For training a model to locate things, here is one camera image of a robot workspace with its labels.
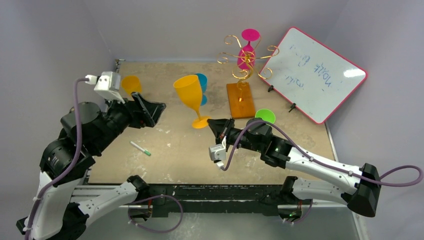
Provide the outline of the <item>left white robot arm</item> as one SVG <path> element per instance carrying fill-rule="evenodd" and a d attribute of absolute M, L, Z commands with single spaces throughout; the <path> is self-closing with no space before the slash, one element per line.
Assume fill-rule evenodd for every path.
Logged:
<path fill-rule="evenodd" d="M 16 225 L 27 240 L 75 240 L 94 221 L 121 205 L 149 199 L 149 185 L 138 175 L 118 187 L 81 202 L 71 196 L 86 171 L 126 128 L 154 127 L 165 103 L 133 93 L 132 100 L 113 100 L 103 112 L 93 102 L 81 102 L 61 118 L 59 137 L 43 151 L 39 188 L 28 217 Z"/>

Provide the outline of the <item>pink plastic wine glass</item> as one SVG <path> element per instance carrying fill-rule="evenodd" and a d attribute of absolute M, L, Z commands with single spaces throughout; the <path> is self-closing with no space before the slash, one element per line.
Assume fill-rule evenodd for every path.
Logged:
<path fill-rule="evenodd" d="M 238 53 L 237 66 L 241 70 L 249 70 L 256 63 L 256 52 L 251 43 L 260 40 L 261 35 L 256 29 L 247 28 L 241 32 L 241 37 L 247 44 Z"/>

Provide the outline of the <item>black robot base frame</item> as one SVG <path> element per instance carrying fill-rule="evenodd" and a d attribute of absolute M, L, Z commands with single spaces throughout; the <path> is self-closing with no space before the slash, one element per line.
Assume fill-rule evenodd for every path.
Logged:
<path fill-rule="evenodd" d="M 282 185 L 170 184 L 150 183 L 131 178 L 121 185 L 82 185 L 72 194 L 72 202 L 92 218 L 119 207 L 141 209 L 134 214 L 165 218 L 169 213 L 262 214 L 299 219 L 310 198 L 295 197 L 290 176 Z"/>

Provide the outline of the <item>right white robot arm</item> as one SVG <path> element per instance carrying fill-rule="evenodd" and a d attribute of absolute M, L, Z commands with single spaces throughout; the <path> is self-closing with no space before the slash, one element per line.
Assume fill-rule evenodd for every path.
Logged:
<path fill-rule="evenodd" d="M 287 177 L 280 191 L 284 202 L 324 200 L 345 205 L 365 217 L 376 216 L 381 178 L 374 165 L 349 165 L 314 154 L 287 135 L 274 135 L 276 126 L 258 118 L 249 120 L 243 129 L 236 128 L 233 119 L 208 119 L 207 124 L 215 136 L 215 145 L 209 148 L 210 159 L 223 171 L 229 168 L 223 163 L 229 146 L 233 146 L 231 155 L 239 148 L 257 152 L 271 167 L 295 170 L 318 179 Z"/>

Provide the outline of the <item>orange plastic wine glass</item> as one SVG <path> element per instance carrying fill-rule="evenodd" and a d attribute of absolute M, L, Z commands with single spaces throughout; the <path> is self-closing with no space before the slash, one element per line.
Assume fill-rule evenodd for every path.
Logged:
<path fill-rule="evenodd" d="M 173 88 L 181 102 L 196 112 L 197 118 L 193 120 L 191 126 L 195 129 L 207 127 L 210 117 L 200 113 L 203 91 L 198 76 L 195 74 L 183 76 L 173 83 Z"/>

